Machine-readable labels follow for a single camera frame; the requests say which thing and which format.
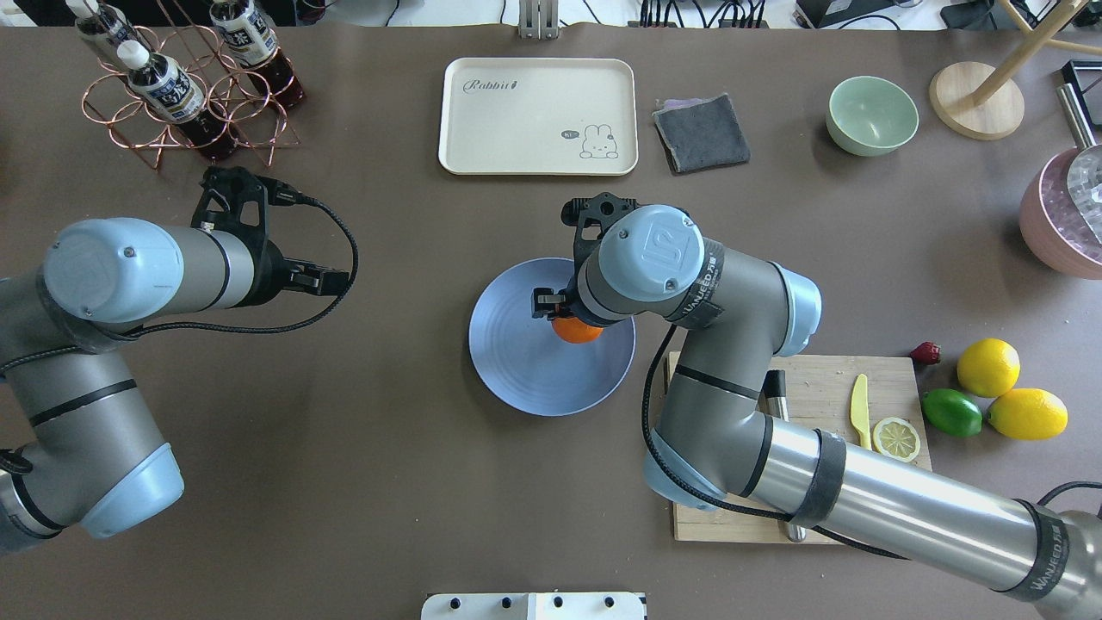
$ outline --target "copper wire rack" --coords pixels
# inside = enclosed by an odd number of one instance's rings
[[[181,14],[187,15],[179,0],[172,2]],[[152,170],[161,168],[165,151],[207,146],[226,132],[233,135],[238,149],[252,151],[264,166],[271,166],[278,149],[301,144],[287,108],[277,100],[283,90],[272,91],[268,80],[257,73],[279,55],[279,48],[266,63],[242,68],[225,53],[225,42],[214,29],[197,25],[190,18],[185,18],[186,24],[179,25],[164,1],[156,0],[156,3],[172,24],[171,32],[164,39],[144,26],[136,26],[136,32],[150,50],[175,58],[203,89],[210,112],[226,122],[223,132],[205,144],[191,143],[130,90],[123,72],[102,61],[99,64],[105,75],[88,85],[80,98],[85,118],[104,126],[111,142],[134,153]],[[292,87],[296,80],[284,88]]]

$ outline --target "brown table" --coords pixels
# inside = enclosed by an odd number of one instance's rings
[[[815,280],[823,322],[809,353],[903,356],[923,340],[952,362],[1011,341],[1019,385],[1071,411],[1068,431],[1016,443],[930,432],[934,469],[1038,499],[1098,479],[1098,283],[1040,263],[1017,229],[1037,170],[1071,137],[1054,97],[1060,52],[1016,81],[1023,126],[998,142],[953,133],[926,98],[961,59],[997,64],[1014,33],[653,32],[596,25],[554,42],[506,26],[281,33],[310,100],[303,145],[270,175],[336,208],[363,248],[361,280],[329,319],[279,337],[168,333],[127,359],[183,470],[183,499],[108,541],[80,529],[0,559],[0,616],[17,618],[418,618],[426,594],[626,589],[651,618],[1035,618],[1028,606],[921,565],[846,548],[676,543],[669,504],[640,475],[639,395],[665,331],[638,320],[637,360],[588,412],[541,420],[500,403],[466,348],[474,302],[497,273],[570,252],[562,203],[608,189],[692,213],[731,247]],[[458,177],[436,162],[444,67],[468,55],[611,56],[635,69],[638,166],[615,178]],[[35,268],[84,217],[186,224],[203,162],[158,174],[80,117],[95,75],[67,29],[0,29],[0,272]],[[858,159],[830,141],[827,98],[855,74],[887,77],[919,107],[915,139]],[[674,176],[652,101],[731,93],[753,149],[744,165]],[[259,170],[238,154],[229,163]],[[293,255],[347,263],[311,209],[280,211]],[[215,317],[273,324],[320,301],[285,294]],[[30,442],[0,389],[0,444]],[[1069,493],[1054,505],[1093,510]]]

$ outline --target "metal scoop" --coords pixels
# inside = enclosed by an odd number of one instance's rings
[[[1094,238],[1102,242],[1102,145],[1094,141],[1074,87],[1071,84],[1060,86],[1057,97],[1080,149],[1068,168],[1068,194]]]

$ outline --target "bottle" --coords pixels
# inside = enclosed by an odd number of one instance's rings
[[[96,0],[65,0],[65,3],[76,15],[76,30],[80,39],[107,66],[115,67],[118,62],[116,51],[125,41],[137,41],[145,47],[145,42],[130,25],[127,17],[115,7],[100,4]]]
[[[137,41],[119,45],[119,59],[130,68],[130,89],[162,119],[176,126],[199,154],[217,161],[237,149],[234,127],[210,113],[206,94],[176,61],[150,52]]]
[[[249,79],[258,91],[271,88],[272,97],[284,108],[292,108],[306,98],[291,63],[279,47],[276,33],[252,0],[214,0],[210,22],[222,34],[230,55],[268,81],[266,87],[250,73]]]

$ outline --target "knife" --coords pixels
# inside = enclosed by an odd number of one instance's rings
[[[860,374],[853,382],[853,394],[850,395],[850,424],[857,429],[861,447],[873,449],[872,436],[868,433],[868,378]]]
[[[775,417],[788,422],[788,398],[785,391],[785,371],[769,371],[765,374],[765,406],[767,413]],[[780,522],[788,540],[793,543],[802,543],[808,537],[808,531],[799,525]]]

